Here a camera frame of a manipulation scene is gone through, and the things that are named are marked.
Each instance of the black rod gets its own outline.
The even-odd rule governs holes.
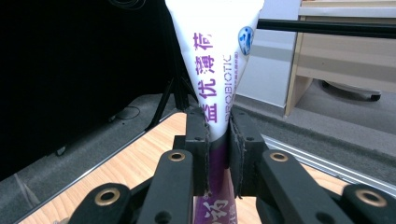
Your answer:
[[[257,29],[396,39],[396,24],[259,19]]]

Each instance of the black metal bracket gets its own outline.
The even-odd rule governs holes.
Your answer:
[[[396,39],[396,24],[259,19],[257,29]]]
[[[186,135],[160,158],[152,178],[128,190],[93,189],[69,223],[192,223],[193,196],[207,188],[207,128],[200,109],[187,111]],[[233,108],[230,169],[235,197],[256,197],[262,223],[395,223],[396,199],[357,184],[342,195],[323,189],[288,152],[268,149],[248,114]]]

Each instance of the white wall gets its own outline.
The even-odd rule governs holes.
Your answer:
[[[261,19],[298,20],[301,0],[265,0]],[[293,32],[256,30],[236,94],[285,107],[294,52]]]

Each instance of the black mount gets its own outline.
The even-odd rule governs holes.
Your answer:
[[[192,223],[193,196],[207,188],[207,129],[201,109],[187,110],[186,135],[175,137],[155,174],[137,187],[93,189],[69,223]],[[268,149],[248,114],[234,108],[229,159],[235,197],[256,197],[262,223],[395,223],[396,199],[356,184],[342,195],[318,185],[288,152]]]

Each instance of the purple stripe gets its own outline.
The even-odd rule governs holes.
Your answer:
[[[235,198],[230,170],[227,169],[227,143],[213,144],[209,152],[208,197],[197,197],[195,202],[195,224],[237,223]]]

